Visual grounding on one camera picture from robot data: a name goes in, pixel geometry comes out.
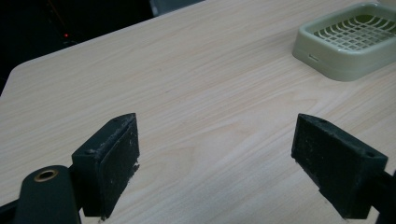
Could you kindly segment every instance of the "plastic basket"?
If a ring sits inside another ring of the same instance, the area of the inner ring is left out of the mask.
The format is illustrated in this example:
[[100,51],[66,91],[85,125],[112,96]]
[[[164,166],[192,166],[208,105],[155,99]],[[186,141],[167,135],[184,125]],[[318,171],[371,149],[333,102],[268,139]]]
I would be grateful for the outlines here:
[[293,55],[334,80],[363,77],[396,61],[396,10],[362,3],[309,22]]

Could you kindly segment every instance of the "screw hole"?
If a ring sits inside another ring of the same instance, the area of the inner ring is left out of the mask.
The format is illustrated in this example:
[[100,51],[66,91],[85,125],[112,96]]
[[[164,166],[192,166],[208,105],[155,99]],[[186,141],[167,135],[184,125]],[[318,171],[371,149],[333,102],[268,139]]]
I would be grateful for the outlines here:
[[375,157],[375,154],[373,152],[366,152],[366,155],[368,157]]
[[35,176],[35,182],[45,182],[51,180],[59,172],[57,170],[46,170]]

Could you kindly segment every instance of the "black mount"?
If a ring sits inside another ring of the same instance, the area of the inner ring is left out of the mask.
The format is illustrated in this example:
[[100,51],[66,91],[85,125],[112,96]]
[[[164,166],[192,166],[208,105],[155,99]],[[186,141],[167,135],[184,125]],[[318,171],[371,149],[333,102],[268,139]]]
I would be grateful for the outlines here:
[[32,172],[20,198],[0,208],[0,223],[81,223],[110,217],[129,179],[138,169],[135,114],[109,121],[73,155],[70,168],[55,165]]
[[291,156],[303,167],[343,218],[396,223],[396,173],[386,173],[388,157],[329,121],[300,114]]

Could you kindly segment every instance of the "wood grain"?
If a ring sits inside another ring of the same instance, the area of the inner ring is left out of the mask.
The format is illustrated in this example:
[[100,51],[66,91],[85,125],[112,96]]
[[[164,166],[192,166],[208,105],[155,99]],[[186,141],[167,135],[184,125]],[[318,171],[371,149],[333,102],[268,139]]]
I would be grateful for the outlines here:
[[396,63],[345,83],[291,55],[300,25],[357,2],[206,0],[18,66],[0,98],[0,204],[135,112],[141,166],[106,223],[374,223],[374,209],[341,219],[290,157],[306,113],[396,169]]

